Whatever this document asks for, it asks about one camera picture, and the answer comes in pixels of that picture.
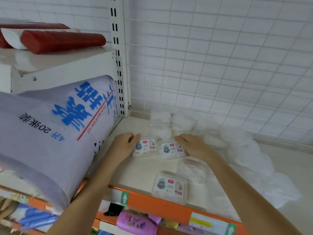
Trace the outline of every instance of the cartoon character logo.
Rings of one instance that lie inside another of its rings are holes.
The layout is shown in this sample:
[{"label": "cartoon character logo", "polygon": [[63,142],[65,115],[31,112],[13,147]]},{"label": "cartoon character logo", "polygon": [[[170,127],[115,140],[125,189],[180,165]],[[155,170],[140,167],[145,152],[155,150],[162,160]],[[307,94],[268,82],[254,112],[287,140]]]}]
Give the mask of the cartoon character logo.
[{"label": "cartoon character logo", "polygon": [[167,144],[165,144],[165,145],[163,146],[163,152],[165,152],[165,153],[169,153],[169,152],[170,152],[170,148],[168,147]]},{"label": "cartoon character logo", "polygon": [[157,184],[157,187],[158,187],[159,189],[164,189],[164,188],[165,188],[165,179],[164,179],[164,178],[159,179],[159,182],[158,182],[158,184]]},{"label": "cartoon character logo", "polygon": [[140,141],[138,143],[136,143],[136,149],[137,150],[141,150],[142,149]]}]

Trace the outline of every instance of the green arrow sticker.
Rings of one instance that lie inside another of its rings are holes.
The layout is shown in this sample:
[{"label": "green arrow sticker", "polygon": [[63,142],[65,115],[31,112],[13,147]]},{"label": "green arrow sticker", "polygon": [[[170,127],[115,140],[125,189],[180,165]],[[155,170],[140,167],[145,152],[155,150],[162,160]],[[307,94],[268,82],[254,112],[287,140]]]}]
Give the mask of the green arrow sticker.
[{"label": "green arrow sticker", "polygon": [[129,197],[129,193],[122,191],[122,195],[120,197],[120,203],[122,205],[128,205],[128,197]]},{"label": "green arrow sticker", "polygon": [[229,223],[225,235],[233,235],[237,229],[237,225]]}]

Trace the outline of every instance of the right hand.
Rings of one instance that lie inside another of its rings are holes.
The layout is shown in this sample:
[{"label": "right hand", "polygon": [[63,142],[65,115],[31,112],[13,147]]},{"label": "right hand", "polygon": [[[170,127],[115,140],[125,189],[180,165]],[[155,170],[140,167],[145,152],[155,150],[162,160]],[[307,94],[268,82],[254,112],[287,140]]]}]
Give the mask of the right hand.
[{"label": "right hand", "polygon": [[183,133],[179,136],[174,136],[174,139],[176,142],[182,145],[184,150],[186,150],[190,156],[198,158],[202,161],[205,161],[205,159],[209,158],[210,156],[218,154],[209,145],[204,143],[203,140],[198,136]]}]

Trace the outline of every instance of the forearm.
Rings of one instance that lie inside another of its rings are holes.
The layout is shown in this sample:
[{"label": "forearm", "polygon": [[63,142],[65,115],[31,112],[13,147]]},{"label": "forearm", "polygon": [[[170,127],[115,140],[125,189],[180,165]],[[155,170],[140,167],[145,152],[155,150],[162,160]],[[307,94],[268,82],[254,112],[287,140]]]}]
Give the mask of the forearm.
[{"label": "forearm", "polygon": [[264,197],[240,177],[218,153],[205,159],[251,235],[301,233]]},{"label": "forearm", "polygon": [[46,234],[88,235],[104,197],[105,190],[117,166],[116,162],[110,157],[104,157],[93,177]]}]

